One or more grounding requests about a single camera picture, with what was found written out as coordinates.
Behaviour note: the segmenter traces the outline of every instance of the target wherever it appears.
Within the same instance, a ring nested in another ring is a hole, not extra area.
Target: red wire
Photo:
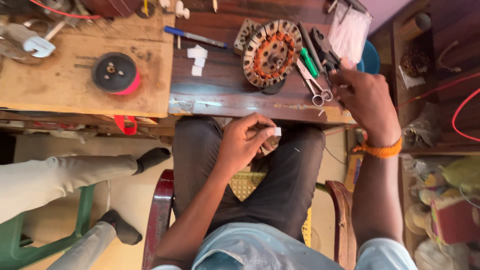
[[[453,129],[455,129],[455,131],[456,131],[458,134],[462,135],[463,137],[469,138],[469,139],[474,140],[474,141],[477,141],[477,142],[480,142],[480,139],[475,138],[475,137],[472,137],[472,136],[468,136],[467,134],[459,131],[459,130],[455,127],[456,116],[458,115],[458,113],[460,112],[460,110],[463,108],[463,106],[465,106],[465,104],[466,104],[467,102],[469,102],[469,101],[470,101],[474,96],[476,96],[478,93],[480,93],[480,88],[477,89],[477,91],[473,92],[470,96],[468,96],[468,98],[467,98],[466,100],[464,100],[464,101],[462,102],[462,104],[460,104],[460,106],[457,108],[457,110],[456,110],[455,113],[453,114],[453,117],[452,117],[452,127],[453,127]]]
[[[58,10],[55,10],[53,8],[50,8],[50,7],[47,7],[46,5],[42,4],[42,3],[39,3],[35,0],[30,0],[30,2],[36,4],[36,5],[39,5],[41,6],[42,8],[44,9],[48,9],[50,10],[51,12],[55,12],[55,13],[58,13],[58,14],[62,14],[62,15],[65,15],[65,16],[68,16],[68,17],[73,17],[73,18],[79,18],[79,19],[99,19],[101,18],[100,15],[93,15],[93,16],[83,16],[83,15],[76,15],[76,14],[68,14],[68,13],[65,13],[65,12],[61,12],[61,11],[58,11]]]
[[[460,78],[460,79],[455,80],[455,81],[453,81],[453,82],[451,82],[451,83],[448,83],[448,84],[446,84],[446,85],[443,85],[443,86],[437,87],[437,88],[435,88],[435,89],[432,89],[432,90],[428,91],[427,93],[422,94],[422,95],[420,95],[420,96],[418,96],[418,97],[411,98],[411,99],[409,99],[409,100],[401,103],[400,105],[396,106],[395,108],[398,109],[398,108],[400,108],[400,107],[402,107],[402,106],[405,106],[405,105],[407,105],[407,104],[409,104],[409,103],[411,103],[411,102],[414,102],[414,101],[416,101],[416,100],[418,100],[418,99],[424,98],[424,97],[429,96],[429,95],[431,95],[431,94],[433,94],[433,93],[435,93],[435,92],[438,92],[438,91],[447,89],[447,88],[450,87],[450,86],[456,85],[456,84],[458,84],[458,83],[461,83],[461,82],[463,82],[463,81],[466,81],[466,80],[469,80],[469,79],[471,79],[471,78],[475,78],[475,77],[478,77],[478,76],[480,76],[480,72],[479,72],[479,73],[475,73],[475,74],[470,75],[470,76],[467,76],[467,77]],[[460,112],[460,110],[462,110],[463,106],[465,106],[465,104],[466,104],[467,102],[469,102],[469,101],[470,101],[474,96],[476,96],[478,93],[480,93],[480,89],[478,89],[477,91],[473,92],[467,99],[465,99],[465,100],[462,102],[462,104],[460,104],[460,106],[457,108],[457,110],[455,111],[455,113],[454,113],[454,115],[453,115],[453,117],[452,117],[452,127],[453,127],[453,129],[454,129],[458,134],[462,135],[463,137],[468,138],[468,139],[471,139],[471,140],[474,140],[474,141],[480,142],[480,139],[475,138],[475,137],[468,136],[467,134],[459,131],[459,130],[455,127],[455,120],[456,120],[456,117],[457,117],[458,113]],[[343,131],[345,131],[345,130],[347,130],[347,129],[354,128],[354,127],[356,127],[356,126],[358,126],[358,124],[351,125],[351,126],[349,126],[349,127],[346,127],[345,129],[341,129],[341,130],[337,130],[337,131],[334,131],[334,132],[331,132],[331,133],[327,133],[327,134],[325,134],[325,136],[337,134],[337,133],[343,132]]]

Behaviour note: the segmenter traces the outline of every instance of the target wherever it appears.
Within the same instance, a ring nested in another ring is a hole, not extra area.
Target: hand
[[[261,145],[274,133],[273,121],[258,113],[229,123],[225,128],[214,171],[225,173],[229,179],[247,166]]]
[[[330,82],[334,95],[367,131],[370,146],[387,147],[398,141],[401,128],[385,77],[341,70],[330,76]]]

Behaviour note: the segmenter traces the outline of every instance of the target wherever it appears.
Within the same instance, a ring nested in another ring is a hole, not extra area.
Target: blue pen
[[[171,26],[165,26],[163,28],[163,31],[165,31],[167,33],[170,33],[170,34],[178,35],[180,37],[186,37],[186,38],[202,41],[202,42],[205,42],[205,43],[208,43],[208,44],[218,46],[220,48],[226,48],[227,47],[227,44],[225,42],[216,41],[216,40],[213,40],[213,39],[209,39],[209,38],[199,36],[199,35],[196,35],[196,34],[192,34],[192,33],[188,33],[188,32],[183,32],[182,30],[171,27]]]

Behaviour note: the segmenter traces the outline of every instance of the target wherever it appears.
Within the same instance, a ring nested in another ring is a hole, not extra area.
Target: dark gray trousers
[[[252,222],[303,240],[301,227],[312,205],[325,134],[305,124],[282,132],[277,149],[265,157],[268,172],[263,181],[243,202],[228,185],[207,234],[230,222]],[[207,180],[222,136],[211,117],[183,117],[177,122],[173,139],[175,217],[184,212]]]

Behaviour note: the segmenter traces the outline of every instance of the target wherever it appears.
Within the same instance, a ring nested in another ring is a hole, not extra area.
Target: foot
[[[153,166],[168,160],[170,156],[170,151],[166,148],[157,147],[146,152],[143,156],[137,159],[138,169],[133,175],[143,173],[148,168],[152,168]]]
[[[125,222],[115,210],[108,211],[98,221],[104,221],[112,225],[117,232],[117,237],[124,244],[136,245],[142,240],[142,235]]]

